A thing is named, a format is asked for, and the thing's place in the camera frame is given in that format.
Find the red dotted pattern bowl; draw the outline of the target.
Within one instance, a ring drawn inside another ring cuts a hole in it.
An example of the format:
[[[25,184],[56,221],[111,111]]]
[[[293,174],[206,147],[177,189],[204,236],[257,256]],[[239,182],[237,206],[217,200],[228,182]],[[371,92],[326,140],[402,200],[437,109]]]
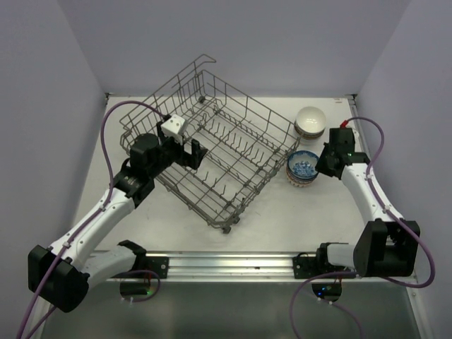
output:
[[[295,131],[299,136],[301,136],[303,139],[307,139],[307,140],[316,140],[316,139],[320,138],[320,137],[323,135],[325,129],[321,129],[320,131],[317,131],[316,133],[314,133],[314,132],[308,132],[308,131],[305,131],[304,129],[302,129],[302,128],[297,124],[297,122],[294,122],[294,131]]]

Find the blue floral white bowl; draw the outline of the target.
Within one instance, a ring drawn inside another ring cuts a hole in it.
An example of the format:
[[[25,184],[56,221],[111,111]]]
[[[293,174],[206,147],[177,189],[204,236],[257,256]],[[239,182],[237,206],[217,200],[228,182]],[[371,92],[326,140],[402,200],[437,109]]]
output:
[[[290,173],[298,179],[314,179],[318,175],[316,170],[318,155],[308,150],[298,150],[289,155],[287,167]]]

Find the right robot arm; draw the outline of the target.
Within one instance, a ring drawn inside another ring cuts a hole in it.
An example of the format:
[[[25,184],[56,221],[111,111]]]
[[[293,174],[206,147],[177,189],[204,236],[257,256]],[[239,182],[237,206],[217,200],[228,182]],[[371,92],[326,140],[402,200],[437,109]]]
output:
[[[352,195],[364,222],[356,244],[322,243],[316,250],[314,267],[331,277],[340,267],[354,269],[362,277],[408,277],[412,274],[418,243],[392,218],[392,213],[409,230],[420,236],[415,221],[405,220],[391,205],[371,171],[366,153],[355,150],[351,128],[329,130],[316,170],[338,178]]]

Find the red lattice bowl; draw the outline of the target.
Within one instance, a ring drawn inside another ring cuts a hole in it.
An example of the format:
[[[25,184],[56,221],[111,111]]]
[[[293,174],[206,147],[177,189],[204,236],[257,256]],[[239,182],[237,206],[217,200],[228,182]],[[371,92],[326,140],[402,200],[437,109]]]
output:
[[[313,179],[317,178],[318,172],[315,170],[314,166],[307,161],[299,161],[293,164],[288,163],[286,166],[286,170],[289,170],[292,175],[294,175],[298,179]]]

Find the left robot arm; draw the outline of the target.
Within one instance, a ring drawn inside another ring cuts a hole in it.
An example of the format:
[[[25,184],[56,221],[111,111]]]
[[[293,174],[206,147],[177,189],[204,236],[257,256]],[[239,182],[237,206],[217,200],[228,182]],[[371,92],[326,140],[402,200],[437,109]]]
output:
[[[145,273],[145,249],[128,240],[103,255],[89,256],[106,235],[134,211],[155,188],[155,178],[172,164],[198,169],[208,152],[197,140],[184,149],[188,123],[179,116],[157,123],[157,133],[136,137],[112,186],[76,226],[47,248],[37,245],[28,254],[28,287],[65,313],[73,311],[96,284],[121,273]]]

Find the blue zigzag bowl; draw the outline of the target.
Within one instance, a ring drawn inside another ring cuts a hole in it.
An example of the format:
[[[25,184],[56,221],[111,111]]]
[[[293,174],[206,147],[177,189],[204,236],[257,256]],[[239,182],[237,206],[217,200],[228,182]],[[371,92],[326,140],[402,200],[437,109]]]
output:
[[[288,169],[285,171],[285,173],[286,173],[288,182],[291,183],[291,185],[297,186],[297,187],[308,186],[308,185],[312,184],[314,182],[314,180],[316,179],[316,177],[314,177],[313,179],[307,179],[307,180],[298,179],[294,175],[292,175]]]

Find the plain white bowl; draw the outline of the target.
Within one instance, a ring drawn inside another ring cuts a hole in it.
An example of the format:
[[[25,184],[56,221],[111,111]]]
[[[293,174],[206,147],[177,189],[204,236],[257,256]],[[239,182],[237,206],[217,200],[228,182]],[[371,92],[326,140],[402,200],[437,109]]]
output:
[[[313,145],[319,141],[319,138],[303,138],[300,136],[298,141],[302,145]]]

